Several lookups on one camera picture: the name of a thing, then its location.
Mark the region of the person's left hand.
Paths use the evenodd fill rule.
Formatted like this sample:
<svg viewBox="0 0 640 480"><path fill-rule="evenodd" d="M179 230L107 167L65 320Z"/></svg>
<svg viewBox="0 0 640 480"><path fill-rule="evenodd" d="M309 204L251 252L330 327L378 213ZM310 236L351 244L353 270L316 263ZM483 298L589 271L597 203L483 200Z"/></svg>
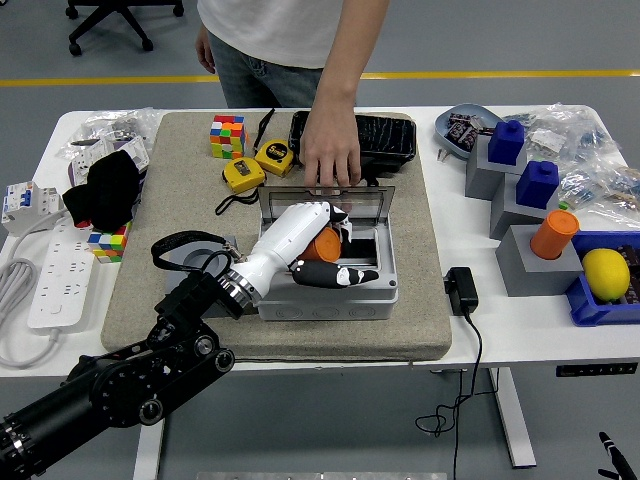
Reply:
<svg viewBox="0 0 640 480"><path fill-rule="evenodd" d="M303 130L300 159L306 187L348 187L360 182L360 144L352 105L314 102Z"/></svg>

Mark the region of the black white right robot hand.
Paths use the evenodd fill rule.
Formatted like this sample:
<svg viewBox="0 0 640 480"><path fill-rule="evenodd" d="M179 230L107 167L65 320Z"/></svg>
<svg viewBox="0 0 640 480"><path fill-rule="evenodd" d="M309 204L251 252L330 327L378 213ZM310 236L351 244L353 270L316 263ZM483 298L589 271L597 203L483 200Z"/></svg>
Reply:
<svg viewBox="0 0 640 480"><path fill-rule="evenodd" d="M598 474L605 479L637 480L637 475L613 440L604 431L599 432L599 439L610 457L614 470L599 469Z"/></svg>

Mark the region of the person's right hand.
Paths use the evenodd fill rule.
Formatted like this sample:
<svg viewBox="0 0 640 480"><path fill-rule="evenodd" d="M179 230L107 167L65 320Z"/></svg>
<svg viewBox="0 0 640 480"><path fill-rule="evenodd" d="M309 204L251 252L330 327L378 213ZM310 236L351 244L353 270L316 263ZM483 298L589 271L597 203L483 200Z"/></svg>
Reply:
<svg viewBox="0 0 640 480"><path fill-rule="evenodd" d="M210 74L216 73L214 57L209 42L209 32L204 25L201 25L196 35L194 44L196 56L199 64Z"/></svg>

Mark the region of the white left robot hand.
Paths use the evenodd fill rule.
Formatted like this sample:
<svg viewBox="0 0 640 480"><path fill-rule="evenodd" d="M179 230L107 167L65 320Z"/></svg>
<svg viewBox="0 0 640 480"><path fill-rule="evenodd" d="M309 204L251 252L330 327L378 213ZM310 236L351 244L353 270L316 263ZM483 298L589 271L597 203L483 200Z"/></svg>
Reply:
<svg viewBox="0 0 640 480"><path fill-rule="evenodd" d="M360 270L321 260L302 260L309 244L331 223L352 232L348 214L328 202L289 206L259 238L245 261L234 264L221 279L223 289L241 307L257 304L269 292L273 277L289 269L295 283L344 289L377 280L374 270Z"/></svg>

